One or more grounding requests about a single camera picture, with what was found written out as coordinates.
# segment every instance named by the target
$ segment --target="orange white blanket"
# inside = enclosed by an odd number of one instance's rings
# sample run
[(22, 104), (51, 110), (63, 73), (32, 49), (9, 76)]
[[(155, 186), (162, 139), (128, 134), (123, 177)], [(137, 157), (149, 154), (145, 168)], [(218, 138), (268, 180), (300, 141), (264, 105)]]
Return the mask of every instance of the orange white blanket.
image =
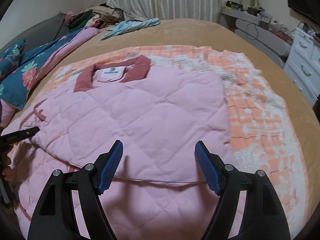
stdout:
[(302, 151), (285, 101), (272, 91), (261, 71), (244, 54), (186, 45), (130, 47), (61, 67), (37, 98), (77, 78), (92, 64), (121, 62), (141, 54), (150, 58), (152, 65), (214, 71), (221, 76), (228, 100), (230, 143), (240, 164), (237, 168), (267, 173), (284, 208), (291, 237), (295, 237), (306, 223), (308, 208), (308, 177)]

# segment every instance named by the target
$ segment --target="dresser drawer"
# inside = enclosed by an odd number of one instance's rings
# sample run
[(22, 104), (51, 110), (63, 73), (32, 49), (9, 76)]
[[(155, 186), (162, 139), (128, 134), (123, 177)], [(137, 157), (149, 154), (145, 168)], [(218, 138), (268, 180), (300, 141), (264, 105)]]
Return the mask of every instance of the dresser drawer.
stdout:
[(301, 51), (308, 59), (311, 58), (313, 52), (313, 42), (308, 38), (307, 35), (296, 32), (293, 40), (293, 47)]
[(320, 48), (315, 46), (312, 54), (312, 63), (315, 64), (320, 70)]
[(306, 84), (303, 81), (302, 77), (297, 73), (295, 67), (293, 66), (293, 63), (287, 62), (283, 70), (290, 77), (293, 83), (298, 87), (301, 93), (305, 96), (309, 104), (311, 106), (314, 106), (317, 101), (317, 96), (313, 92), (312, 88), (308, 84)]
[(316, 94), (320, 94), (320, 68), (307, 62), (297, 51), (293, 49), (290, 52), (289, 63), (291, 68), (299, 71), (300, 76), (306, 83), (309, 83), (315, 89)]

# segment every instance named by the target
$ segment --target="human hand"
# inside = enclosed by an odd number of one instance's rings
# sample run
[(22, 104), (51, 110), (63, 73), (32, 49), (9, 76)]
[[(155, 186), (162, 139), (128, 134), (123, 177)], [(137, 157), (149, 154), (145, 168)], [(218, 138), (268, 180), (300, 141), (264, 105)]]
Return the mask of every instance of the human hand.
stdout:
[[(10, 165), (11, 164), (11, 160), (9, 157), (6, 158), (5, 160), (5, 165)], [(2, 175), (4, 176), (4, 179), (6, 181), (12, 181), (13, 177), (12, 177), (12, 169), (10, 166), (7, 166), (3, 171), (2, 171)]]
[(96, 14), (95, 16), (93, 16), (88, 22), (87, 24), (85, 25), (85, 27), (93, 27), (95, 26), (95, 24), (100, 21), (100, 15), (99, 14)]

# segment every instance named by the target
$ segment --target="pink quilted jacket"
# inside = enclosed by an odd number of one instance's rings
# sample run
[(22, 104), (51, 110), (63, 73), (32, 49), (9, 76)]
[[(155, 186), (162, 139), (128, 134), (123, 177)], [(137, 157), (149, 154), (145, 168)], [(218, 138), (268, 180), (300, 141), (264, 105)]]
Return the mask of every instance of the pink quilted jacket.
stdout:
[[(120, 81), (101, 81), (103, 68), (118, 66), (125, 67)], [(195, 160), (196, 142), (202, 140), (210, 152), (236, 166), (217, 74), (150, 67), (150, 60), (140, 56), (89, 67), (77, 81), (46, 97), (4, 131), (40, 128), (32, 144), (25, 140), (14, 153), (16, 191), (27, 216), (54, 169), (68, 172), (71, 166), (93, 163), (119, 139), (124, 155), (100, 198), (118, 239), (201, 238), (218, 197)], [(80, 233), (89, 237), (76, 194), (74, 202)], [(241, 197), (239, 210), (243, 207)], [(30, 222), (20, 209), (16, 213), (27, 236)], [(239, 211), (231, 236), (241, 218)]]

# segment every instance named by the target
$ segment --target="tan bedsheet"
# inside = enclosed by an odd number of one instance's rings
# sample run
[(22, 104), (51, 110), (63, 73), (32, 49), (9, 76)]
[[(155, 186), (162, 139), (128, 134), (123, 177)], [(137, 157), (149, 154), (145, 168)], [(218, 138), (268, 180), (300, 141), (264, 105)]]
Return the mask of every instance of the tan bedsheet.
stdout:
[(320, 125), (303, 94), (292, 83), (284, 71), (265, 54), (222, 26), (192, 19), (175, 19), (162, 21), (159, 26), (127, 33), (100, 41), (107, 30), (86, 42), (80, 48), (58, 64), (34, 89), (25, 109), (46, 84), (52, 74), (61, 66), (68, 65), (89, 57), (97, 56), (130, 46), (155, 45), (192, 45), (196, 47), (211, 46), (216, 50), (244, 52), (263, 76), (271, 88), (283, 97), (287, 103), (289, 115), (299, 138), (305, 158), (309, 179), (308, 219), (320, 200)]

